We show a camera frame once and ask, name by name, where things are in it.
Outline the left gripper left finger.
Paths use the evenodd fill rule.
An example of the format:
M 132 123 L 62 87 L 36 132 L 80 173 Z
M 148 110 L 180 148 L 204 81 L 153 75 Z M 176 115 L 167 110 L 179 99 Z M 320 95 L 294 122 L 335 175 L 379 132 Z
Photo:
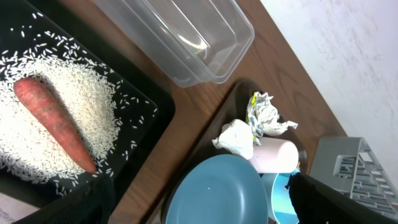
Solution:
M 113 181 L 101 177 L 16 221 L 16 224 L 107 224 L 115 201 Z

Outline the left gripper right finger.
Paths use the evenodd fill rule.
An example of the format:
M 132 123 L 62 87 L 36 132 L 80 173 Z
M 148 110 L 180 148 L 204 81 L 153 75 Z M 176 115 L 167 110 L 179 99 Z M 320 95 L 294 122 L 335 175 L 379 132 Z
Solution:
M 300 172 L 289 177 L 285 188 L 300 224 L 397 224 Z

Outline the light blue bowl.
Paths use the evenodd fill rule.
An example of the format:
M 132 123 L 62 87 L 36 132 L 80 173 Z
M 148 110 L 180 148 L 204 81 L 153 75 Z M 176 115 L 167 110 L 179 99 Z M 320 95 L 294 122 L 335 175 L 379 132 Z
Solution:
M 263 174 L 261 181 L 267 194 L 268 216 L 280 224 L 298 224 L 299 219 L 292 205 L 289 190 L 285 187 L 291 175 L 298 173 L 295 169 L 291 173 Z

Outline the pale pink cup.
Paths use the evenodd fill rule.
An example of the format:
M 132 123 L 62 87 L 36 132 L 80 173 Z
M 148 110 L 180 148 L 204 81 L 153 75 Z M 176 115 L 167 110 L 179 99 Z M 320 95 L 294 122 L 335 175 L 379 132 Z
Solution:
M 260 139 L 260 146 L 254 146 L 251 165 L 260 174 L 291 173 L 299 163 L 299 152 L 295 144 L 288 140 Z

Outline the dark blue plate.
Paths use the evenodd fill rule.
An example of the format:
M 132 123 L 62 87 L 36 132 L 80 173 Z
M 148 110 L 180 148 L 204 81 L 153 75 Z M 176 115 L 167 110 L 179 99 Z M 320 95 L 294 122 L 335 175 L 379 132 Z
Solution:
M 165 224 L 268 222 L 267 195 L 257 171 L 238 156 L 211 157 L 194 167 L 170 197 Z

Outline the white rice pile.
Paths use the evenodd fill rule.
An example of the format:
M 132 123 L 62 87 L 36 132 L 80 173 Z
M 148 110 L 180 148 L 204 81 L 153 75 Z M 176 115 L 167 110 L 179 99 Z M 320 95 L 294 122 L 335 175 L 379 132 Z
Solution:
M 79 167 L 14 93 L 34 78 L 67 112 L 95 165 L 115 178 L 157 118 L 157 105 L 39 12 L 1 17 L 1 172 L 64 196 L 94 175 Z

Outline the orange carrot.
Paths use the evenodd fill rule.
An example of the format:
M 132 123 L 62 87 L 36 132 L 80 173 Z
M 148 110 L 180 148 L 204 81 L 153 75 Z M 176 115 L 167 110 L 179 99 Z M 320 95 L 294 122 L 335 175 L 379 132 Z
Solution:
M 83 170 L 95 173 L 96 165 L 75 125 L 46 85 L 34 78 L 23 78 L 15 82 L 13 90 L 68 156 Z

